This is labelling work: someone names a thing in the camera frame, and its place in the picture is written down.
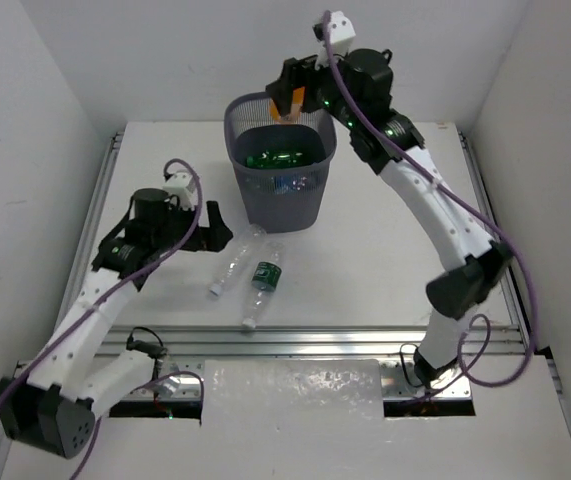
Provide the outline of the clear bottle blue label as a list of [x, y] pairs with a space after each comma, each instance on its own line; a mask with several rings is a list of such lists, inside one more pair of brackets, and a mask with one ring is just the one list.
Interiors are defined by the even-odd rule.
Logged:
[[276, 195], [297, 194], [313, 191], [318, 186], [316, 174], [288, 174], [271, 178], [273, 192]]

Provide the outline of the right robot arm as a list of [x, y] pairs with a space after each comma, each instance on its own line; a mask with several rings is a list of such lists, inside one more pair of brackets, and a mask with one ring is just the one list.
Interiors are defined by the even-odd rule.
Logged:
[[353, 105], [330, 68], [317, 65], [315, 56], [285, 60], [266, 91], [281, 115], [299, 103], [304, 113], [324, 110], [344, 125], [356, 155], [400, 196], [435, 247], [444, 271], [426, 286], [433, 310], [413, 357], [415, 375], [429, 385], [455, 365], [463, 330], [500, 283], [513, 253], [442, 193], [445, 184], [424, 137], [391, 106], [391, 55], [389, 50], [357, 49], [338, 58]]

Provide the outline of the green plastic bottle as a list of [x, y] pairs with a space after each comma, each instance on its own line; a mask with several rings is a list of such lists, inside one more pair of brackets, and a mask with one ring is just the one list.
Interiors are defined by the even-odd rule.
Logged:
[[311, 164], [307, 154], [293, 150], [265, 150], [249, 155], [245, 166], [257, 170], [279, 170], [304, 167]]

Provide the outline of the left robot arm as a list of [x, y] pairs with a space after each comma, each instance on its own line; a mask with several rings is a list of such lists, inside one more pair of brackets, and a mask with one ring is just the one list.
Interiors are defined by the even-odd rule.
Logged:
[[0, 380], [5, 435], [70, 459], [98, 420], [159, 376], [166, 348], [130, 340], [110, 364], [90, 367], [124, 307], [162, 260], [179, 250], [222, 251], [233, 237], [217, 202], [194, 207], [172, 187], [143, 188], [100, 241], [81, 291], [38, 356], [20, 376]]

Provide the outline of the clear bottle white cap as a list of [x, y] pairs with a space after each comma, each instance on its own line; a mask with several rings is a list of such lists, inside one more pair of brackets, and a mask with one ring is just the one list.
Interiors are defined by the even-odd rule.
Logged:
[[213, 298], [220, 298], [234, 287], [254, 254], [262, 247], [266, 235], [263, 227], [250, 224], [225, 247], [223, 259], [208, 287]]

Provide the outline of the orange juice bottle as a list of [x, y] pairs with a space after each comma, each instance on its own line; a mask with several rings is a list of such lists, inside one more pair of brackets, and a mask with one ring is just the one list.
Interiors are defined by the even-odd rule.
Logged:
[[268, 112], [278, 124], [296, 124], [302, 113], [304, 99], [304, 87], [276, 90], [275, 97], [269, 102]]

